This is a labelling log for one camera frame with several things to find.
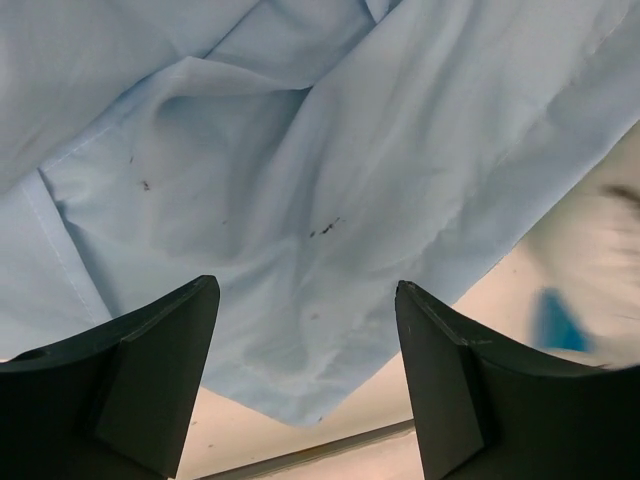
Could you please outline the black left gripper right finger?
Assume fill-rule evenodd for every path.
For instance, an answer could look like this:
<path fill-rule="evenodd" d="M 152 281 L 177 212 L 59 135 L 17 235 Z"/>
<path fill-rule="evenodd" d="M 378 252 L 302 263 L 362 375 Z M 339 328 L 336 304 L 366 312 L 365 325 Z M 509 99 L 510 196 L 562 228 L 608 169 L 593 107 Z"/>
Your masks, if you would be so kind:
<path fill-rule="evenodd" d="M 635 479 L 639 370 L 535 350 L 402 281 L 396 322 L 428 479 Z"/>

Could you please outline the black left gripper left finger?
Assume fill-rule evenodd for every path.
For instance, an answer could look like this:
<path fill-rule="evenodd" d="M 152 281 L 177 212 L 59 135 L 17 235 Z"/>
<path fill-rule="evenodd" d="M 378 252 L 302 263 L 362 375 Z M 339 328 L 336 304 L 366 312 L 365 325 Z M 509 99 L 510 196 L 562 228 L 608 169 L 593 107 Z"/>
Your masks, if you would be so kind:
<path fill-rule="evenodd" d="M 204 275 L 1 366 L 5 479 L 170 479 L 220 303 Z"/>

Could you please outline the light blue pillowcase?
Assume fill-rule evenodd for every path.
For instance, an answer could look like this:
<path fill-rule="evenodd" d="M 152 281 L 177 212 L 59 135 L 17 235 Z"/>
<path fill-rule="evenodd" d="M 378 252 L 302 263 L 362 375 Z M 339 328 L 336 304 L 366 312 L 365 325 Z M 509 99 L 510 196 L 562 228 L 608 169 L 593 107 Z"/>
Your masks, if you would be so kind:
<path fill-rule="evenodd" d="M 316 423 L 638 118 L 635 1 L 5 1 L 1 355 L 210 274 L 203 385 Z"/>

